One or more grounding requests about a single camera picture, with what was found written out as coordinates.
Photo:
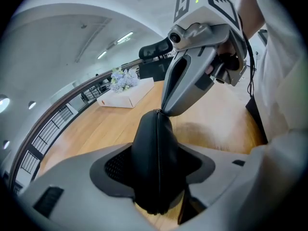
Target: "ceiling light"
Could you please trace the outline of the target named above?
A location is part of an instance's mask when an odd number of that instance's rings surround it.
[[[128,33],[127,35],[125,35],[124,37],[120,38],[117,43],[121,42],[123,39],[126,39],[127,37],[129,37],[130,35],[132,35],[133,32]]]
[[[104,56],[105,54],[106,54],[107,52],[106,51],[104,51],[97,59],[101,59],[102,58],[102,56]]]
[[[9,106],[10,99],[4,94],[0,94],[0,113]]]
[[[36,102],[30,101],[29,104],[28,104],[29,110],[32,109],[36,104],[37,104]]]
[[[10,142],[9,141],[3,141],[3,148],[6,149],[8,148]]]

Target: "white box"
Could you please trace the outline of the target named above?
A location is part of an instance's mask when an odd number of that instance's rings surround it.
[[[154,87],[153,78],[141,79],[139,84],[123,92],[109,90],[97,98],[103,107],[133,108]]]

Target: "flower bouquet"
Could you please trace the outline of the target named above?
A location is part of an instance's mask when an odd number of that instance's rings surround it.
[[[123,92],[128,90],[130,87],[137,86],[139,83],[138,76],[134,69],[125,69],[124,71],[119,67],[118,69],[113,69],[111,74],[111,85],[110,89],[114,92]]]

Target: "table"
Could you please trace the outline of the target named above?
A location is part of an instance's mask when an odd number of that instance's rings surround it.
[[[66,158],[132,142],[142,115],[160,108],[163,84],[155,82],[153,89],[132,109],[91,105],[56,140],[42,160],[38,175]],[[172,117],[171,122],[182,143],[244,154],[262,143],[260,131],[244,103],[219,83],[186,112]],[[169,230],[177,226],[181,205],[163,216],[149,215],[137,208],[157,228]]]

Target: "metal railing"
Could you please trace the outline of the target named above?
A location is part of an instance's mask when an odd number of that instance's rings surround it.
[[[122,69],[128,69],[142,63],[142,60],[138,59],[131,63],[122,65]],[[38,161],[42,161],[46,152],[50,148],[49,141],[54,139],[55,131],[61,130],[61,126],[65,120],[70,119],[72,116],[71,111],[67,108],[67,104],[73,98],[79,94],[83,94],[88,100],[95,100],[101,96],[106,89],[99,88],[102,81],[110,78],[112,71],[108,71],[99,76],[96,76],[88,81],[82,83],[78,87],[74,88],[58,101],[56,101],[34,124],[29,131],[22,144],[20,145],[18,152],[13,160],[8,185],[9,190],[17,194],[20,191],[20,187],[16,182],[17,173],[19,170],[32,174],[35,169],[35,174],[38,171],[38,167],[34,167],[35,164],[39,164]]]

